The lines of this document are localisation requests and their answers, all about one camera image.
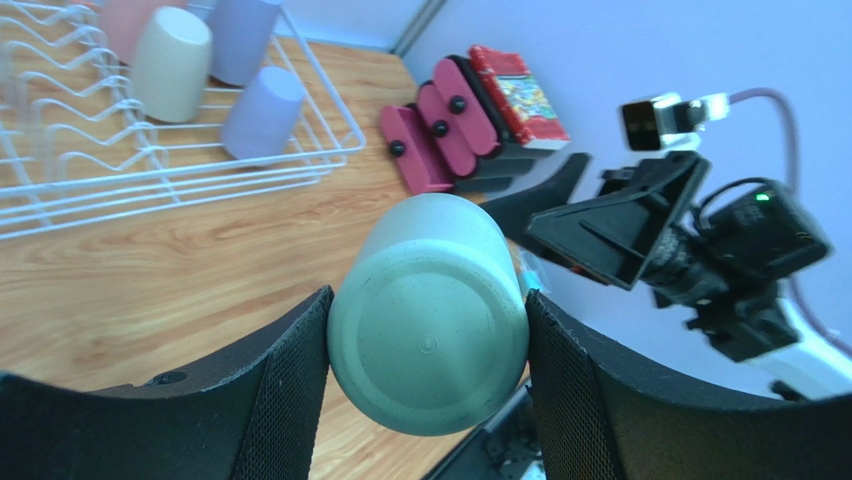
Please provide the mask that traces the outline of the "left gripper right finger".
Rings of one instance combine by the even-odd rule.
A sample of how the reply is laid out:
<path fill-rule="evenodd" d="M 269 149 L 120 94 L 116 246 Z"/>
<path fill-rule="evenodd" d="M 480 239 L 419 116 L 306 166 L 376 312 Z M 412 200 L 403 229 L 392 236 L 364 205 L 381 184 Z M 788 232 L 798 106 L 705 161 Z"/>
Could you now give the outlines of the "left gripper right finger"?
<path fill-rule="evenodd" d="M 550 479 L 847 479 L 851 400 L 717 386 L 526 299 L 532 399 Z"/>

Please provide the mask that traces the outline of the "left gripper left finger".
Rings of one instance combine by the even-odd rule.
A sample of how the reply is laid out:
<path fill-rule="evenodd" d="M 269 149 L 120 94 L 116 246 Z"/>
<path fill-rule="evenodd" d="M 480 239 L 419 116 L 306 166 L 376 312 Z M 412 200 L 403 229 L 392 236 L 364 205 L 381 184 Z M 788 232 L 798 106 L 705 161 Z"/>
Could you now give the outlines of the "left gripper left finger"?
<path fill-rule="evenodd" d="M 5 479 L 305 479 L 329 360 L 323 287 L 267 326 L 140 385 L 1 376 Z"/>

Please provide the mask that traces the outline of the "beige cup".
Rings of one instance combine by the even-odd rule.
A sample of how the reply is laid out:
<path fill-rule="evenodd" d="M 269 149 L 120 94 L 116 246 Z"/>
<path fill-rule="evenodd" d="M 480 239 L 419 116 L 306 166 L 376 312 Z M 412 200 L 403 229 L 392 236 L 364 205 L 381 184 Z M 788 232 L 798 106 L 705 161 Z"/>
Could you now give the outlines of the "beige cup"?
<path fill-rule="evenodd" d="M 146 116 L 167 123 L 193 120 L 212 65 L 213 36 L 193 13 L 164 6 L 149 19 L 130 69 L 133 97 Z"/>

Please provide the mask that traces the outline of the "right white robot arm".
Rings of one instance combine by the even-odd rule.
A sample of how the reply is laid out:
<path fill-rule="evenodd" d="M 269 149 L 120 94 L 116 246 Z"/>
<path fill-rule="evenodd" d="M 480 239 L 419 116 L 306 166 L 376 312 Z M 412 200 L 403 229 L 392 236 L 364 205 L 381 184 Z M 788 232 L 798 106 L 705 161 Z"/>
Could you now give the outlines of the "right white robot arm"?
<path fill-rule="evenodd" d="M 574 154 L 548 180 L 484 209 L 508 239 L 577 275 L 627 291 L 644 283 L 657 307 L 692 308 L 687 328 L 773 375 L 776 392 L 850 392 L 850 354 L 792 301 L 794 274 L 832 247 L 789 188 L 747 178 L 744 195 L 708 213 L 696 193 L 709 161 L 674 151 L 606 170 L 595 197 L 572 202 L 589 161 Z"/>

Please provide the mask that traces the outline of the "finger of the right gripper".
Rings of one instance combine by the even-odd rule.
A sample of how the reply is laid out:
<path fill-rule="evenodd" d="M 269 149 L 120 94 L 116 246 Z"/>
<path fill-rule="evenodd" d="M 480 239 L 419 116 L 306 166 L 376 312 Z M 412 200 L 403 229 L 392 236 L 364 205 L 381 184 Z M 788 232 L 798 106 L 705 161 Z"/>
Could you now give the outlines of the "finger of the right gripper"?
<path fill-rule="evenodd" d="M 507 239 L 521 248 L 543 248 L 541 243 L 526 234 L 531 217 L 566 205 L 590 162 L 591 156 L 587 153 L 572 154 L 542 183 L 487 200 L 480 207 L 497 223 Z"/>

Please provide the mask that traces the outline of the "purple cup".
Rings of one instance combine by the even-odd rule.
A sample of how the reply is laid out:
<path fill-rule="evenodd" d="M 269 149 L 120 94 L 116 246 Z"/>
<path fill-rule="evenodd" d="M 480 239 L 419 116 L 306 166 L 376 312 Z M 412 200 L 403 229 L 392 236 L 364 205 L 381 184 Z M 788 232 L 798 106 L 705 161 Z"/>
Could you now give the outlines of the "purple cup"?
<path fill-rule="evenodd" d="M 275 30 L 281 1 L 220 0 L 206 23 L 211 30 L 211 75 L 232 86 L 244 86 L 255 75 Z"/>
<path fill-rule="evenodd" d="M 277 66 L 262 68 L 228 113 L 220 129 L 222 147 L 238 160 L 283 154 L 305 97 L 296 74 Z"/>

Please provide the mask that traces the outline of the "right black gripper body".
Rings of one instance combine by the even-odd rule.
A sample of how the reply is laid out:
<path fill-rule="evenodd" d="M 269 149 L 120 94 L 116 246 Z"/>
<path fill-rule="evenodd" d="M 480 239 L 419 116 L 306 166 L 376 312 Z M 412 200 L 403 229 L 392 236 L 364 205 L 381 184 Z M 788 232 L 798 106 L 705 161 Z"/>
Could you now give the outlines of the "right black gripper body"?
<path fill-rule="evenodd" d="M 780 305 L 779 283 L 831 249 L 815 219 L 778 181 L 705 215 L 695 196 L 709 168 L 694 152 L 646 159 L 603 174 L 593 199 L 532 215 L 526 233 L 602 283 L 654 292 L 680 305 L 686 324 L 741 362 L 799 342 Z"/>

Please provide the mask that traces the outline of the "green cup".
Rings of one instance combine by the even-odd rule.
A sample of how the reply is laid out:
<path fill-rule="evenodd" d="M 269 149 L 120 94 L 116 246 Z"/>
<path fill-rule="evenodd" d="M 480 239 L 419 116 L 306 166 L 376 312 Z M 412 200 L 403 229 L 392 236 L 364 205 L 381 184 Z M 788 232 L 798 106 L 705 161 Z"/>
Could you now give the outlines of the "green cup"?
<path fill-rule="evenodd" d="M 443 436 L 496 413 L 518 385 L 529 326 L 507 242 L 464 198 L 430 193 L 384 213 L 332 302 L 327 349 L 367 417 Z"/>

